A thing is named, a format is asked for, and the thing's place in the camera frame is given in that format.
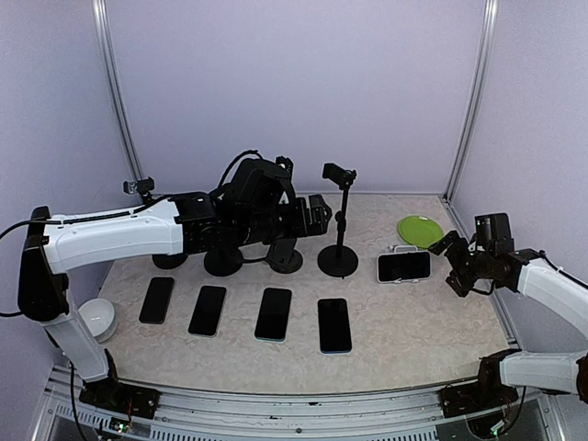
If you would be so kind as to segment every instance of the phone screen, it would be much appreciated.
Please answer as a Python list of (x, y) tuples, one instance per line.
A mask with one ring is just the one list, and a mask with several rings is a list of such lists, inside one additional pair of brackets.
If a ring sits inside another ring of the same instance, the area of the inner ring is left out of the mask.
[(426, 252), (378, 256), (378, 280), (394, 282), (431, 276), (431, 255)]
[(267, 288), (264, 291), (255, 327), (256, 338), (275, 342), (284, 341), (291, 300), (292, 291), (289, 289)]
[(149, 324), (163, 323), (173, 289), (174, 279), (172, 277), (152, 278), (141, 308), (139, 322)]
[(224, 287), (202, 287), (192, 320), (187, 328), (191, 334), (213, 337), (217, 334), (222, 305), (227, 289)]
[(324, 354), (351, 351), (351, 329), (345, 299), (319, 300), (319, 334)]

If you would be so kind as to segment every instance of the phone stand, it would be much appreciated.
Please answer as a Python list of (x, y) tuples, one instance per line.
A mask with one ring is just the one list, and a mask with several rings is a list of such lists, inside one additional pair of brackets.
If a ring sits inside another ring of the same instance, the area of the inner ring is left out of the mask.
[(351, 276), (357, 270), (359, 260), (357, 254), (348, 246), (343, 245), (345, 230), (347, 228), (347, 200), (349, 199), (349, 188), (356, 179), (356, 171), (344, 170), (335, 164), (325, 164), (322, 170), (322, 178), (335, 182), (339, 189), (343, 190), (343, 201), (341, 210), (334, 215), (337, 221), (337, 244), (324, 248), (319, 253), (318, 264), (321, 271), (331, 277)]

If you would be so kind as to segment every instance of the lime green plate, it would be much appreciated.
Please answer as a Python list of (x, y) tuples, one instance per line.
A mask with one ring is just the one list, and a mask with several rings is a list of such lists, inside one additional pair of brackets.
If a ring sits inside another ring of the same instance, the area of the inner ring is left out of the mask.
[(398, 222), (398, 233), (410, 245), (428, 248), (443, 239), (443, 230), (432, 219), (425, 216), (409, 216)]

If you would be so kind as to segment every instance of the marble table surface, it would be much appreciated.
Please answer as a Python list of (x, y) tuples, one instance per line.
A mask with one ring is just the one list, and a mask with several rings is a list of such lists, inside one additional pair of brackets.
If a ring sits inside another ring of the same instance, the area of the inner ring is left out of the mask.
[[(340, 195), (325, 200), (337, 211)], [(432, 255), (433, 275), (418, 283), (380, 285), (376, 256), (402, 243), (398, 221), (419, 214), (453, 228), (438, 197), (351, 195), (346, 243), (359, 268), (345, 279), (323, 274), (316, 257), (335, 242), (329, 232), (300, 239), (300, 271), (280, 275), (266, 264), (246, 265), (229, 277), (204, 270), (203, 255), (177, 269), (156, 268), (150, 257), (115, 262), (100, 297), (115, 304), (118, 329), (105, 343), (124, 379), (196, 390), (272, 394), (316, 394), (396, 390), (473, 377), (479, 359), (508, 347), (488, 298), (458, 297), (446, 285), (450, 266)], [(261, 245), (245, 257), (264, 255)], [(163, 324), (142, 324), (139, 313), (152, 277), (175, 278)], [(201, 337), (187, 328), (203, 285), (227, 288), (217, 335)], [(257, 340), (254, 328), (264, 289), (292, 290), (288, 331), (282, 343)], [(319, 347), (317, 301), (347, 300), (353, 350), (324, 355)]]

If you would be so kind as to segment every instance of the smartphone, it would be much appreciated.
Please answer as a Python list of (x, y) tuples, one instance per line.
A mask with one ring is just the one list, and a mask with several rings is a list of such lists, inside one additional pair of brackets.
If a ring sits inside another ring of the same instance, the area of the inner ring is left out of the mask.
[(319, 335), (324, 354), (351, 352), (351, 329), (345, 299), (319, 300)]
[(139, 315), (139, 322), (161, 324), (165, 320), (169, 300), (174, 290), (173, 277), (154, 277), (149, 283), (145, 301)]
[(255, 338), (274, 342), (284, 341), (291, 300), (292, 291), (289, 289), (266, 288), (257, 317)]
[(227, 289), (205, 286), (200, 289), (192, 320), (187, 331), (195, 335), (214, 337), (221, 319), (222, 305)]
[(378, 256), (379, 283), (415, 280), (430, 276), (431, 255), (427, 251)]

